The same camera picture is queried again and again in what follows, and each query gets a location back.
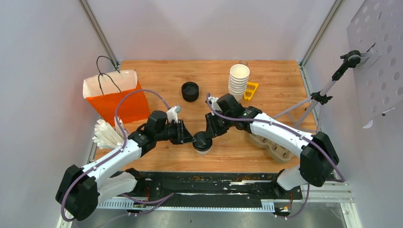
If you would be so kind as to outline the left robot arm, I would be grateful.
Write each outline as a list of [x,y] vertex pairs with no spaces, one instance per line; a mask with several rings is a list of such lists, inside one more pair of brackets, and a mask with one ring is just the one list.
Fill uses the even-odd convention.
[[116,173],[156,147],[159,141],[187,144],[196,141],[182,119],[169,120],[164,111],[152,112],[147,122],[128,135],[123,145],[83,167],[71,165],[64,173],[55,199],[65,221],[88,218],[99,203],[122,193],[141,196],[145,182],[133,168]]

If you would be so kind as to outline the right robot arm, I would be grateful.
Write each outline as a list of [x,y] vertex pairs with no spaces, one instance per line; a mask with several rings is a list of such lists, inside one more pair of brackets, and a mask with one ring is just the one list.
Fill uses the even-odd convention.
[[316,134],[297,130],[283,124],[253,106],[243,107],[233,95],[220,98],[206,95],[207,134],[210,138],[225,134],[231,127],[267,139],[290,151],[300,159],[299,165],[280,171],[271,185],[272,194],[284,198],[296,186],[310,184],[323,186],[332,171],[345,179],[337,165],[339,157],[329,136],[321,131]]

